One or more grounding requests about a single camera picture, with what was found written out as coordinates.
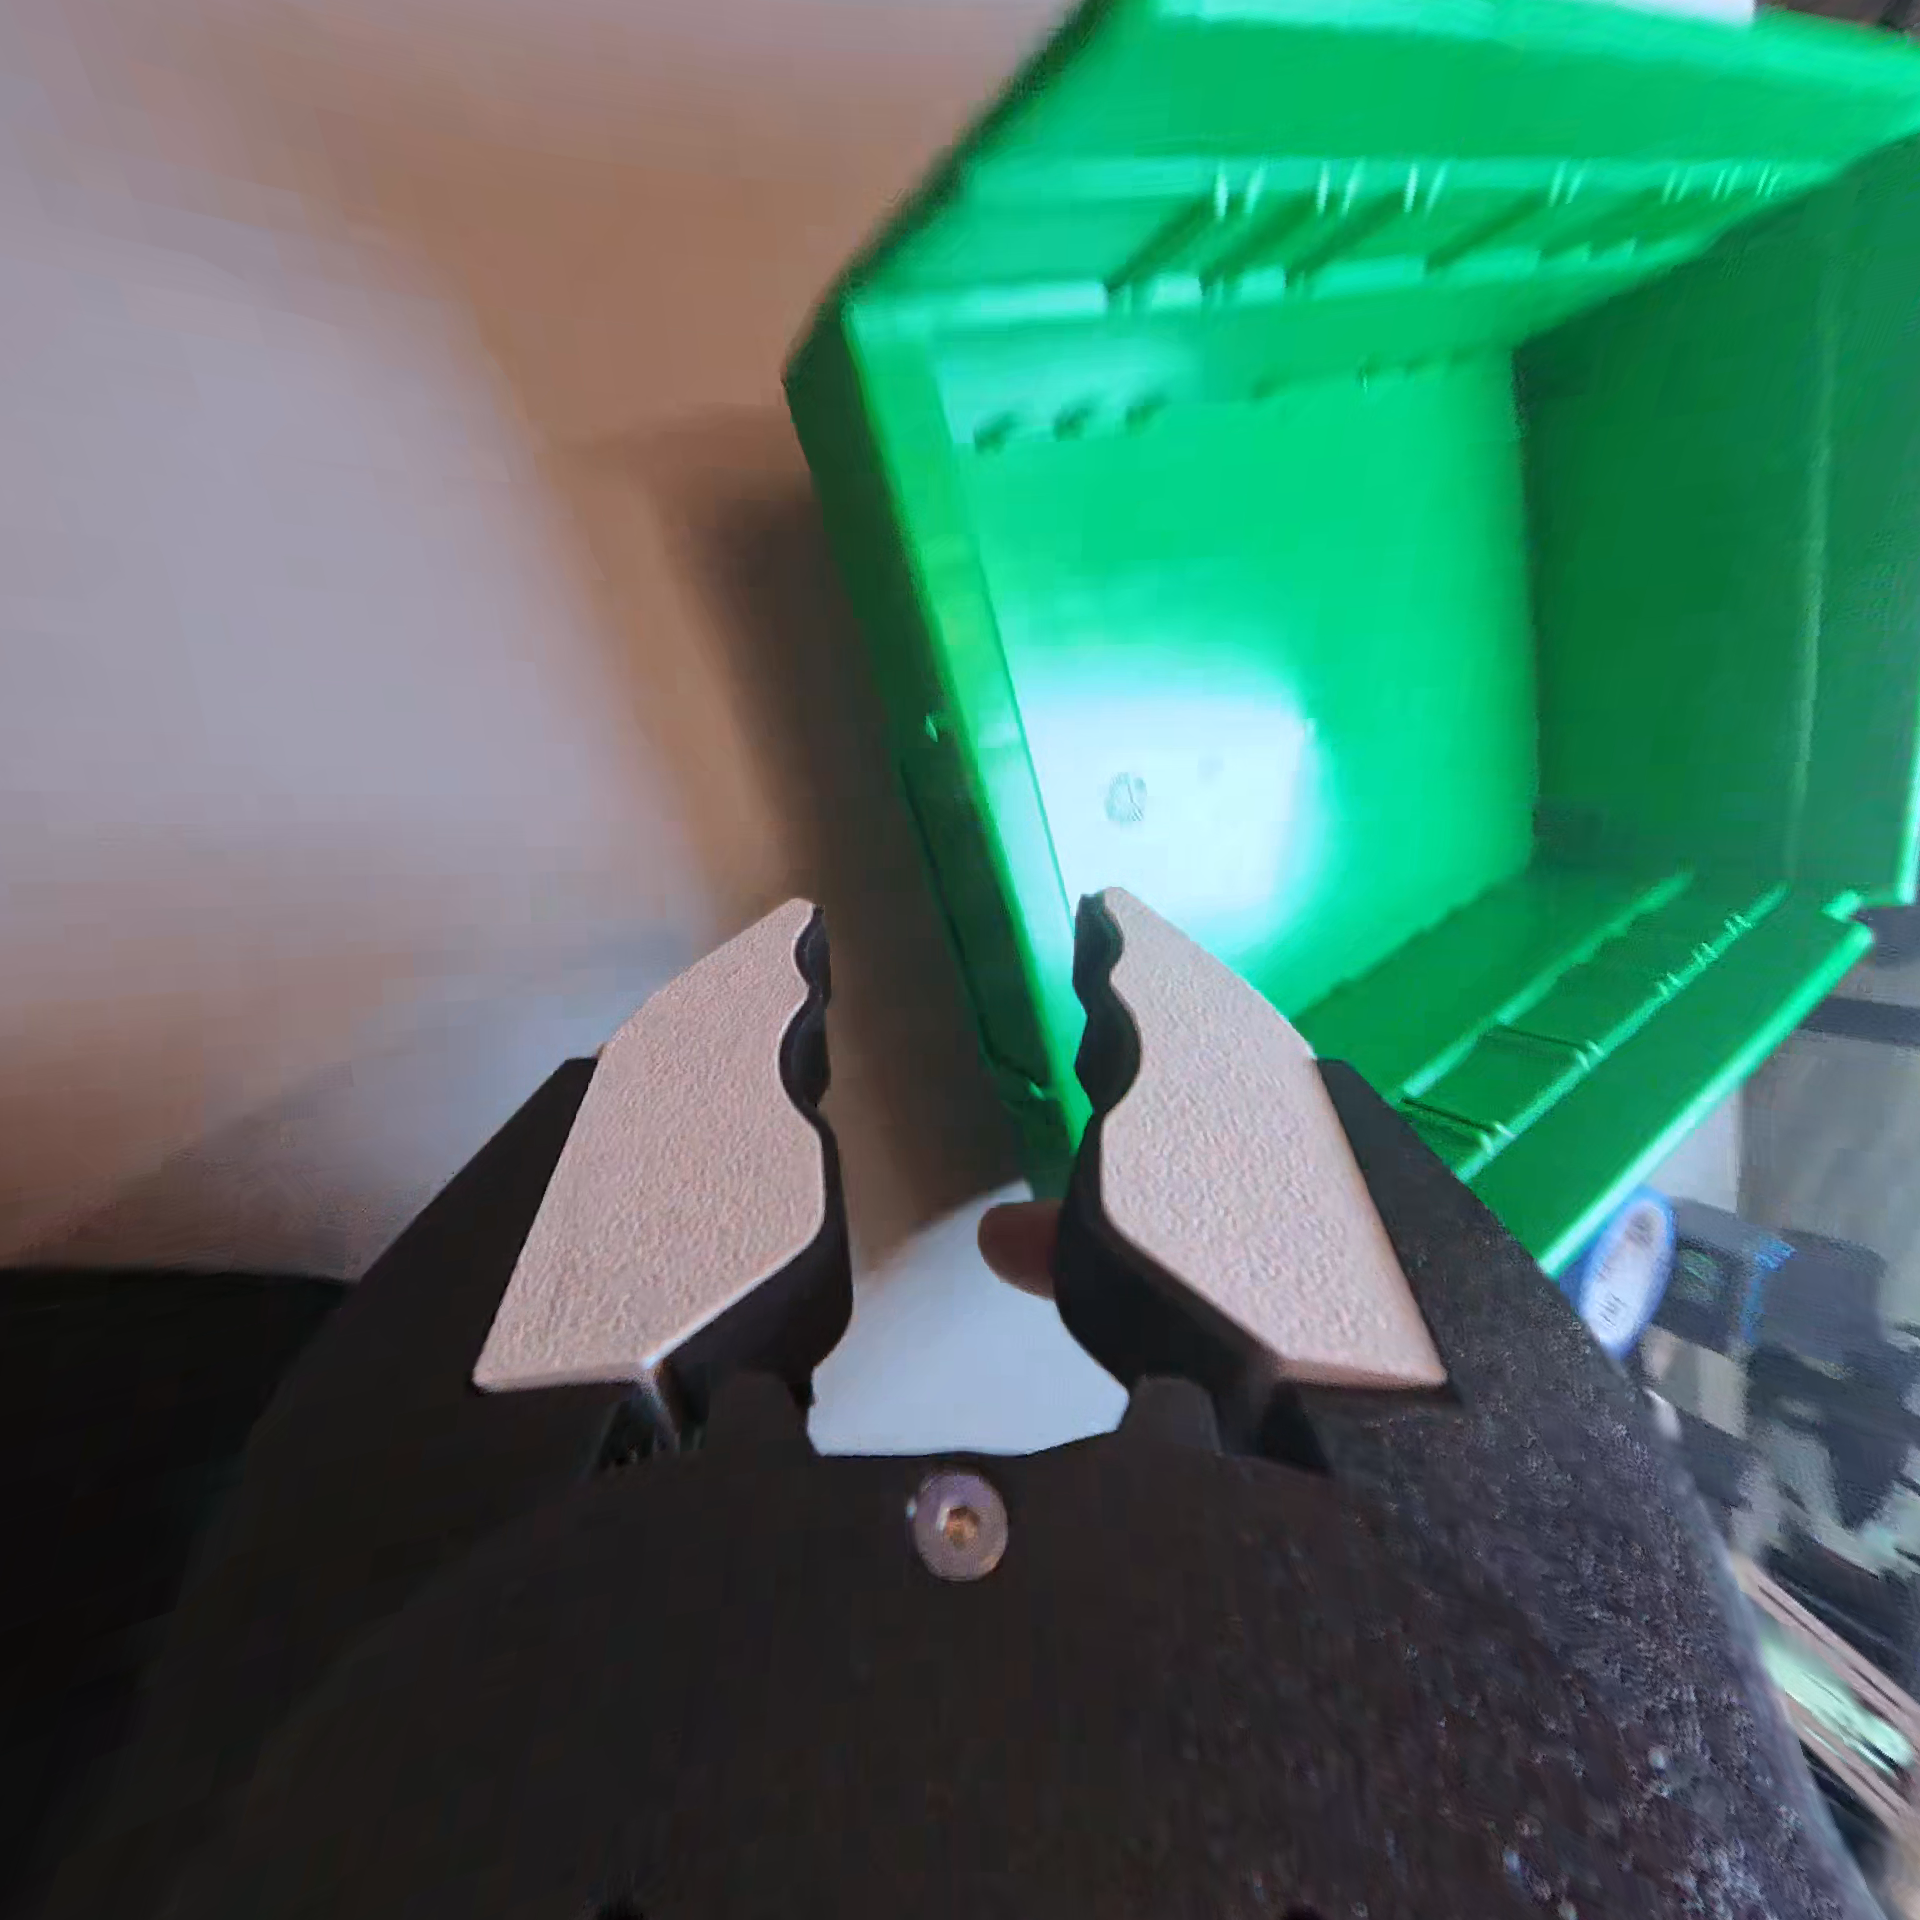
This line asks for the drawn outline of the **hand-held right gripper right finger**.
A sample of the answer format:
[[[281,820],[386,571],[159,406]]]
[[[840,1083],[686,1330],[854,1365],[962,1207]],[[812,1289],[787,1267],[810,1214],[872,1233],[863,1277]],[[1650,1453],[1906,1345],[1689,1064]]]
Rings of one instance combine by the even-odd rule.
[[[1447,1363],[1283,1011],[1124,887],[1081,897],[1090,1115],[1056,1306],[1118,1382],[1440,1390]]]

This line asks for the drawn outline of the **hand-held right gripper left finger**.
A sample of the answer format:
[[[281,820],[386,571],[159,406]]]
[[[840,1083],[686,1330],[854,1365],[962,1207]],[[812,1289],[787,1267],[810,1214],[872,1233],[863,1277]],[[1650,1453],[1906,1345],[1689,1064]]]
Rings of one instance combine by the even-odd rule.
[[[852,1320],[821,1113],[828,939],[791,897],[660,985],[599,1052],[475,1363],[481,1390],[810,1390]]]

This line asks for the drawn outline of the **green plastic bin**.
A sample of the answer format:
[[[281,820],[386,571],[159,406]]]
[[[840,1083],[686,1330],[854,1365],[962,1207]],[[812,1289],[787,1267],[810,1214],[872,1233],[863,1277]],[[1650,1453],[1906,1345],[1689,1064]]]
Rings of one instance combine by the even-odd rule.
[[[1023,1170],[1078,900],[1549,1273],[1918,894],[1918,44],[1083,3],[783,376]]]

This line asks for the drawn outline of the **blue and white round container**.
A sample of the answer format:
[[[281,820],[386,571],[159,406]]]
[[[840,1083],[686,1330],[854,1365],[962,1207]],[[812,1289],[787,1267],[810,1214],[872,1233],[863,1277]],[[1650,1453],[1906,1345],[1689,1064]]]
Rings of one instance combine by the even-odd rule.
[[[1626,1363],[1664,1299],[1673,1261],[1673,1205],[1657,1187],[1637,1187],[1597,1229],[1559,1286],[1597,1345]]]

